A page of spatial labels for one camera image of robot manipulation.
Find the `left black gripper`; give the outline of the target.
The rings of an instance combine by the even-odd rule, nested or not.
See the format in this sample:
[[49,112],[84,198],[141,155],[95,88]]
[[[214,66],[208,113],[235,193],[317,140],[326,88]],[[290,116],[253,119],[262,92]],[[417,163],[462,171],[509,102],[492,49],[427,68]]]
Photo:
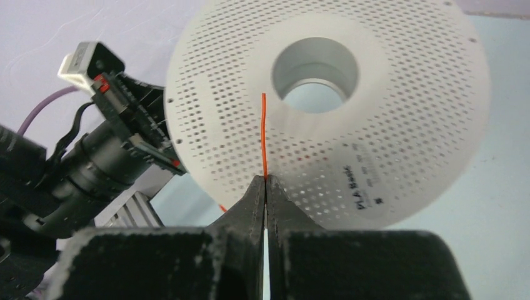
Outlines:
[[169,138],[164,87],[127,74],[101,73],[93,79],[91,99],[110,123],[121,147],[135,158],[174,175],[187,173]]

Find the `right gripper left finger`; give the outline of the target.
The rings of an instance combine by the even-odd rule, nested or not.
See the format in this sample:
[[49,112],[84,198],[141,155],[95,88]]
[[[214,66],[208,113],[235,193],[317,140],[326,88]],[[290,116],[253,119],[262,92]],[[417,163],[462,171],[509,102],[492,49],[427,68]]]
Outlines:
[[46,299],[261,299],[266,181],[206,227],[87,228],[62,251]]

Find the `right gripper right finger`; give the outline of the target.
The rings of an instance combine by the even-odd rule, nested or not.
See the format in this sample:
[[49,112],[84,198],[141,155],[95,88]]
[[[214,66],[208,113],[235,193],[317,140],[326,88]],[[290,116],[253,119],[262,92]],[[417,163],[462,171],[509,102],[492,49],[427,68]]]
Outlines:
[[266,179],[272,299],[470,299],[448,245],[429,231],[330,230]]

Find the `white cable spool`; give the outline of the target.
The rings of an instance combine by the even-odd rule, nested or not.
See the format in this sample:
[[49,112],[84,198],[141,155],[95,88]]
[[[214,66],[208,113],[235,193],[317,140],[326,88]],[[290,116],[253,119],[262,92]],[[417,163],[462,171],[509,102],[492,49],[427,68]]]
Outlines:
[[379,229],[469,166],[491,77],[453,1],[208,1],[164,97],[182,165],[218,204],[267,173],[322,227]]

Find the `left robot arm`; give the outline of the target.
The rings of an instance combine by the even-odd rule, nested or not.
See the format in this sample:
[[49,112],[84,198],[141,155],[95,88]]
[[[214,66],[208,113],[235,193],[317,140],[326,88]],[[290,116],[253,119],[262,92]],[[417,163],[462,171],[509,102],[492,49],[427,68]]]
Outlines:
[[51,155],[1,128],[1,298],[24,299],[58,260],[56,242],[89,226],[151,166],[183,175],[164,88],[102,72]]

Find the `aluminium frame rail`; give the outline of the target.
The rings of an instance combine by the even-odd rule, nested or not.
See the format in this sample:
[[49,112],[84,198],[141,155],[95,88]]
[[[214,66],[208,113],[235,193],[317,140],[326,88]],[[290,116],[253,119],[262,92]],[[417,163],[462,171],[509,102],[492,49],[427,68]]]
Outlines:
[[111,215],[98,215],[95,225],[100,228],[161,228],[163,222],[151,205],[151,199],[136,191],[121,206],[112,208]]

